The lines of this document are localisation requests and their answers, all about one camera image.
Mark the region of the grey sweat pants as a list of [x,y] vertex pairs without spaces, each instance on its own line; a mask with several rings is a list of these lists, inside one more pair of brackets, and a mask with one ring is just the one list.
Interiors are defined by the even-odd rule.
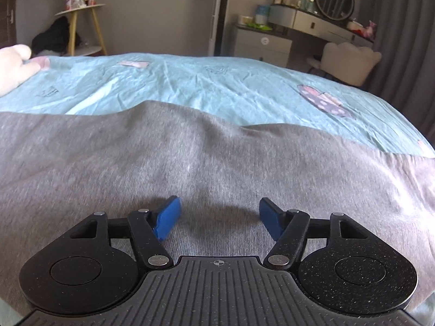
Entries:
[[433,159],[143,102],[101,116],[1,114],[1,324],[28,312],[18,274],[39,249],[96,211],[123,217],[173,195],[175,257],[265,256],[267,197],[316,218],[342,212],[393,246],[418,273],[412,308],[434,292]]

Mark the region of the light blue bed sheet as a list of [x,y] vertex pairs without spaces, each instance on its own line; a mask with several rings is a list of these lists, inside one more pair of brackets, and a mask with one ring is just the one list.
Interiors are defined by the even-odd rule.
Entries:
[[41,64],[37,75],[1,98],[2,111],[107,115],[159,101],[240,126],[296,124],[385,152],[434,156],[425,136],[382,99],[266,62],[132,53],[49,56]]

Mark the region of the white shell back chair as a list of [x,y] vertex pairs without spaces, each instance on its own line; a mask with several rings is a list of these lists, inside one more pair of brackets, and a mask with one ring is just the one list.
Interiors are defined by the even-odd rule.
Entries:
[[310,66],[309,71],[323,71],[342,83],[361,87],[381,59],[380,52],[345,42],[327,43],[320,60],[308,57],[306,61]]

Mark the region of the white drawer cabinet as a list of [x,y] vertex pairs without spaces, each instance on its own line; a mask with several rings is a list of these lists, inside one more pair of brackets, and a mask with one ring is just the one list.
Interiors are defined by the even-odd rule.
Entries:
[[267,62],[286,68],[292,40],[270,32],[249,29],[239,25],[233,27],[232,57],[242,57]]

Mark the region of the round side table yellow legs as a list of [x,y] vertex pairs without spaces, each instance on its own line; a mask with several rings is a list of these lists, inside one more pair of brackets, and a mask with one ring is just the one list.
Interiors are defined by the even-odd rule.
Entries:
[[69,22],[69,43],[66,56],[107,56],[97,12],[105,4],[95,4],[64,10],[55,17],[65,16]]

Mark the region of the white grey dressing table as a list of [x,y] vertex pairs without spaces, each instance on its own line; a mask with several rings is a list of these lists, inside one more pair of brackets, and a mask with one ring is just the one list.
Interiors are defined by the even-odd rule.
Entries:
[[355,46],[373,48],[373,42],[349,31],[345,27],[325,21],[317,15],[304,12],[293,7],[274,4],[270,7],[268,21],[291,30],[332,43],[349,42]]

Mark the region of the black clothes pile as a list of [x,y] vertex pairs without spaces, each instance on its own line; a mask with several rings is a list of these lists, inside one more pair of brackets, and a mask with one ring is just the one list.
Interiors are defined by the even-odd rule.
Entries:
[[57,18],[44,32],[32,39],[31,50],[34,55],[43,51],[65,54],[69,47],[69,20],[65,16]]

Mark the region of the pink white pillow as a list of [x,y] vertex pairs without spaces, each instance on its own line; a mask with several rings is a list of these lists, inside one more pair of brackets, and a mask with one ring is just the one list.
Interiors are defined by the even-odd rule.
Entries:
[[9,94],[38,72],[50,67],[47,56],[31,56],[32,50],[24,44],[0,50],[0,96]]

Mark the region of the grey curtain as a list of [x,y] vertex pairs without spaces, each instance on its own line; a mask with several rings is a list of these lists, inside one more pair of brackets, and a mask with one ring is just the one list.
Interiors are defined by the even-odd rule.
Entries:
[[366,89],[434,141],[434,0],[361,0],[359,18],[377,25],[382,60]]

